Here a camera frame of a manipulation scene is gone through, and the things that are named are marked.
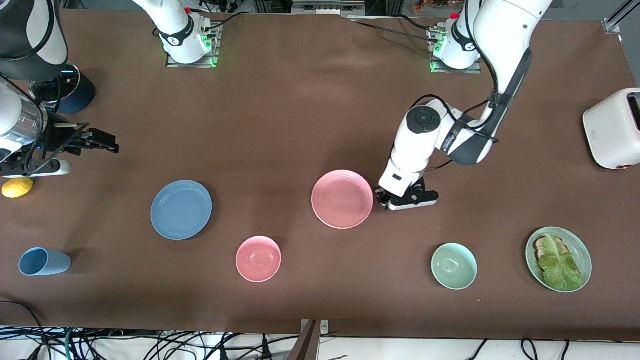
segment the pink bowl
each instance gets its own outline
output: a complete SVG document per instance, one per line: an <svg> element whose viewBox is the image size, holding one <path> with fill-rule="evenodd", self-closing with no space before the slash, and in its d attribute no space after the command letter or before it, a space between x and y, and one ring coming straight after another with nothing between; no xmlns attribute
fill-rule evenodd
<svg viewBox="0 0 640 360"><path fill-rule="evenodd" d="M282 254L275 241L266 236L254 236L240 245L236 254L236 268L251 282L272 278L280 269Z"/></svg>
<svg viewBox="0 0 640 360"><path fill-rule="evenodd" d="M318 180L311 206L320 221L334 229L351 229L367 220L373 191L364 177L349 170L332 171Z"/></svg>

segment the lemon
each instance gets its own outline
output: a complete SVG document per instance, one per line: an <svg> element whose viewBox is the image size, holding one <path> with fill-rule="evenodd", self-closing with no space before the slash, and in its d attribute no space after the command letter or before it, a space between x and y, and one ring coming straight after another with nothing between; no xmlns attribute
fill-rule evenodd
<svg viewBox="0 0 640 360"><path fill-rule="evenodd" d="M32 187L33 180L28 177L19 177L17 179L11 179L2 185L2 194L5 197L14 199L30 192Z"/></svg>

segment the green cable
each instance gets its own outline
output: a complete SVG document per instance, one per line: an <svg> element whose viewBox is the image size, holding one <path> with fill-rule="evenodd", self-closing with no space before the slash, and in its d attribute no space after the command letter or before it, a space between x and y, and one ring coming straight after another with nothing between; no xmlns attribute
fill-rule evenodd
<svg viewBox="0 0 640 360"><path fill-rule="evenodd" d="M71 360L71 354L69 354L69 341L71 339L71 332L73 329L69 329L67 331L67 335L65 336L65 354L67 355L67 360Z"/></svg>

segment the green lettuce leaf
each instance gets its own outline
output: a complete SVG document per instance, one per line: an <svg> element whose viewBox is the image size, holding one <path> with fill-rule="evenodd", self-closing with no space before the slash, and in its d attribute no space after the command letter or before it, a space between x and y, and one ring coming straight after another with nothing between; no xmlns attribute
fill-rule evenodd
<svg viewBox="0 0 640 360"><path fill-rule="evenodd" d="M554 235L546 235L540 244L544 255L538 260L545 284L560 291L572 291L582 286L582 276L575 264L573 254L565 252L561 240Z"/></svg>

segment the table surface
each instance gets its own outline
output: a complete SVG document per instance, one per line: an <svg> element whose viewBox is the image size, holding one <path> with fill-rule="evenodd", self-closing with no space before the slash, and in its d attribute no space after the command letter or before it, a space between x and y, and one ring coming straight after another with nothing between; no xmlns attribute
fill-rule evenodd
<svg viewBox="0 0 640 360"><path fill-rule="evenodd" d="M423 41L330 15L242 15L208 70L165 68L144 13L64 11L62 23L70 61L97 88L68 118L117 135L120 154L67 156L70 175L0 199L0 297L33 306L44 324L295 333L300 319L322 318L340 335L640 336L638 169L598 168L581 125L585 110L634 85L618 37L599 22L539 25L501 143L477 166L430 172L436 206L376 205L347 231L314 215L315 181L346 168L375 185L413 101L437 94L468 108L488 95L488 72L432 74ZM403 20L376 24L421 35ZM192 240L169 241L149 210L180 179L210 191L214 214ZM528 237L550 225L591 253L593 276L576 293L544 288L525 264ZM235 267L255 235L276 240L283 256L261 284ZM477 259L463 291L431 275L446 242ZM72 268L22 276L18 259L35 246L69 253ZM0 322L34 325L10 304Z"/></svg>

